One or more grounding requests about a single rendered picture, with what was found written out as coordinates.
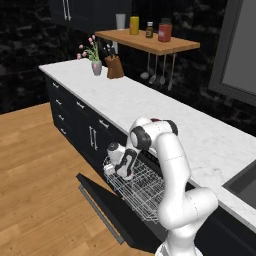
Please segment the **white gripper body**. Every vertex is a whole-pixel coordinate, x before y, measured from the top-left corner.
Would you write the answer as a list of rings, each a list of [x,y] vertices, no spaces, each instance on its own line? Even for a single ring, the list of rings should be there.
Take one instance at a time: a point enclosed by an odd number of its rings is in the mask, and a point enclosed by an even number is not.
[[[116,173],[115,166],[111,162],[104,163],[103,170],[106,176],[110,176]]]

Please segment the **black cupboard door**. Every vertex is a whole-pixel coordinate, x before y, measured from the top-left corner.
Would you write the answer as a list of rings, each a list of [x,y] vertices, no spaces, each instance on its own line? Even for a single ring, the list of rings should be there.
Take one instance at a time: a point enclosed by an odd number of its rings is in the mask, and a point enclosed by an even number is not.
[[[80,152],[83,155],[83,157],[87,160],[87,162],[90,165],[93,165],[93,151],[90,140],[88,118],[81,111],[77,111],[76,121],[78,125],[78,143]]]
[[[103,170],[105,158],[108,156],[107,148],[112,143],[111,137],[99,125],[95,125],[94,129],[97,132],[97,164],[100,170]]]

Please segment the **black dishwasher door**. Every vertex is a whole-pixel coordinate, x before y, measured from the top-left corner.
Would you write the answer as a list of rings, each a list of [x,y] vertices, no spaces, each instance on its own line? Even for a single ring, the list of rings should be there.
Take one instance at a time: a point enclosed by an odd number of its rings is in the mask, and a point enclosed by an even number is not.
[[[156,252],[162,239],[153,233],[124,200],[83,174],[78,174],[76,178],[114,229],[124,238],[124,242],[132,248],[150,253]]]

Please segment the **white cup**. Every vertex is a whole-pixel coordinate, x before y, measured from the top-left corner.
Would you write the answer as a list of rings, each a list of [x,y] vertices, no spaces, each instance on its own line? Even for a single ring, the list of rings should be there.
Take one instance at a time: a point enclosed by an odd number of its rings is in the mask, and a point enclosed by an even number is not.
[[[124,13],[119,13],[116,15],[116,26],[118,30],[124,30],[126,24],[126,15]]]

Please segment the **black drawer front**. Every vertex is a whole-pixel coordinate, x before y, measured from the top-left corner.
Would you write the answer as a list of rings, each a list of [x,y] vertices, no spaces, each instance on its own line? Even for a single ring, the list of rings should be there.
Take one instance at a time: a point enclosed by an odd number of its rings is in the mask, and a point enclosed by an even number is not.
[[[55,122],[54,125],[56,126],[56,128],[60,131],[60,133],[69,141],[69,143],[74,147],[77,148],[76,142],[75,142],[75,138],[73,135],[73,131],[66,125],[66,124],[62,124],[59,122]],[[64,135],[60,129],[64,129],[65,132],[67,133],[66,135]]]
[[[53,82],[55,84],[59,85],[58,89],[52,85]],[[48,94],[53,93],[53,92],[63,94],[67,98],[67,100],[70,104],[70,108],[73,107],[73,102],[72,102],[71,95],[63,86],[61,86],[58,82],[56,82],[55,80],[53,80],[49,76],[46,77],[46,85],[47,85]]]
[[[94,111],[88,106],[86,105],[84,102],[82,102],[80,99],[78,99],[77,97],[75,97],[73,99],[74,101],[74,108],[75,108],[75,112],[76,112],[76,116],[79,120],[80,123],[84,123],[84,124],[89,124],[89,123],[94,123],[95,122],[95,114]],[[81,109],[76,102],[80,102],[82,105],[84,105],[84,109]]]
[[[74,128],[72,127],[71,119],[68,117],[68,115],[63,110],[60,110],[60,109],[53,109],[52,114],[53,114],[54,123],[59,122],[59,123],[62,123],[62,124],[66,124],[73,131],[73,135],[74,135],[74,138],[75,138],[75,131],[74,131]],[[64,117],[64,121],[62,121],[58,117],[58,115],[62,115]]]
[[[98,125],[109,134],[112,142],[119,142],[122,145],[126,144],[127,135],[120,131],[116,126],[110,123],[107,119],[102,117],[101,115],[97,116]],[[105,123],[109,124],[109,128],[106,129],[103,125],[99,123],[99,119],[102,119]]]
[[[71,111],[70,104],[69,104],[67,98],[63,94],[55,93],[55,92],[50,93],[49,98],[50,98],[50,101],[51,101],[52,110],[53,109],[63,110],[68,115],[68,117],[71,119],[71,123],[73,123],[74,120],[72,118],[72,111]],[[62,105],[59,105],[55,101],[56,99],[58,99],[60,102],[62,102]]]

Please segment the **grey hanging spoon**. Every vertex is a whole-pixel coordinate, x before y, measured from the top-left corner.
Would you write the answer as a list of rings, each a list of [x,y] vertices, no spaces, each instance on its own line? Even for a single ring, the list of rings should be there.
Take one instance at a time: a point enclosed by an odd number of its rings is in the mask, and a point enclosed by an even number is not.
[[[166,66],[166,55],[164,55],[163,68],[162,68],[162,76],[160,77],[159,83],[161,85],[165,84],[165,66]]]
[[[158,64],[158,55],[156,55],[155,58],[155,67],[154,67],[154,74],[151,76],[151,78],[149,79],[149,84],[153,85],[155,80],[156,80],[156,75],[157,75],[157,64]]]

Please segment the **brown knife block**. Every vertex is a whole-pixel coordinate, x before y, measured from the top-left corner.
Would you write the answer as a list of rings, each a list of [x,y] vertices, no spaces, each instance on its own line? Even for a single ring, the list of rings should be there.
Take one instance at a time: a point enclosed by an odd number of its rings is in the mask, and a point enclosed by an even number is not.
[[[103,47],[106,57],[105,62],[108,67],[107,77],[109,79],[117,79],[124,76],[124,71],[119,56],[115,53],[113,46],[106,44]]]

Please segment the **grey hanging ladle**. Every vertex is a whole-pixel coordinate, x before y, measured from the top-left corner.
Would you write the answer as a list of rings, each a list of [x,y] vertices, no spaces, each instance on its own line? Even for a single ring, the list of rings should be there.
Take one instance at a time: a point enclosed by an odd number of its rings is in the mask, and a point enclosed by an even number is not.
[[[149,71],[150,71],[150,53],[148,53],[147,70],[140,74],[140,78],[144,80],[148,79]]]

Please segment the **grey hanging spatula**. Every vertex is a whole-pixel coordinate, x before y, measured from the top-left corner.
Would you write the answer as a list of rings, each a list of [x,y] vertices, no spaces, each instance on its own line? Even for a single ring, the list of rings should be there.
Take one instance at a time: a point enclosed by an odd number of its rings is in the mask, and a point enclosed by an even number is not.
[[[172,89],[175,60],[176,60],[176,53],[173,54],[173,58],[172,58],[171,76],[170,76],[170,81],[167,88],[168,91],[171,91]]]

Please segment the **dark sink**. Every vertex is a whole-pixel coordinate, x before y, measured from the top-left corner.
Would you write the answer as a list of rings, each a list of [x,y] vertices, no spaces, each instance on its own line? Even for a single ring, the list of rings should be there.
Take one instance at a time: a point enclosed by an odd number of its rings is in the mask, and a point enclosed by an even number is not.
[[[222,187],[256,210],[256,159]]]

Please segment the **black base cabinet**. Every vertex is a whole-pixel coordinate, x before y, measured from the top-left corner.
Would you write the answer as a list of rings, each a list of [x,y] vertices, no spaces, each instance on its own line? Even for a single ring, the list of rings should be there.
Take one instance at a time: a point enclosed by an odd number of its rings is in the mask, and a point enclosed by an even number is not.
[[[256,233],[219,206],[198,231],[195,245],[204,256],[256,256]]]

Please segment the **small brown jar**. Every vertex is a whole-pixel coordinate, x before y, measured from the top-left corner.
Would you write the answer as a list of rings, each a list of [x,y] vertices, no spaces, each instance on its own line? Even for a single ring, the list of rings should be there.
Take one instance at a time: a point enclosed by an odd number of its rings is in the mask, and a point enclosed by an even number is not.
[[[147,27],[145,31],[146,38],[153,38],[153,22],[147,22]]]

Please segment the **grey framed window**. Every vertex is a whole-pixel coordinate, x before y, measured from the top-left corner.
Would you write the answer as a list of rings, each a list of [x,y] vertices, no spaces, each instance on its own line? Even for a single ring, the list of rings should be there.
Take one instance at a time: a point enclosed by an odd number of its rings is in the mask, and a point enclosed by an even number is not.
[[[256,107],[256,0],[228,0],[209,89]]]

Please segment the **wooden wall shelf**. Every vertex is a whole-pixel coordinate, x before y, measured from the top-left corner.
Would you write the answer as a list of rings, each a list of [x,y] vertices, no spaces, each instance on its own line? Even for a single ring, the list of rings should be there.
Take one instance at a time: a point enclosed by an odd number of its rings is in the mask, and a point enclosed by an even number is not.
[[[139,31],[138,35],[131,35],[128,29],[97,31],[95,35],[106,40],[111,40],[160,56],[198,49],[200,47],[199,42],[176,37],[172,37],[169,42],[160,42],[157,33],[154,33],[152,38],[147,38],[145,32],[142,30]]]

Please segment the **dark wall cupboards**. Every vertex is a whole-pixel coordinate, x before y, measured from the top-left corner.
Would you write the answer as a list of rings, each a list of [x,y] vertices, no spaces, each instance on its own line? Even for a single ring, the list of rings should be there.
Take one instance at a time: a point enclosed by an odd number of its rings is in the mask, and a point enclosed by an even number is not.
[[[88,34],[116,29],[116,15],[132,12],[132,0],[49,0],[49,5],[55,23]]]

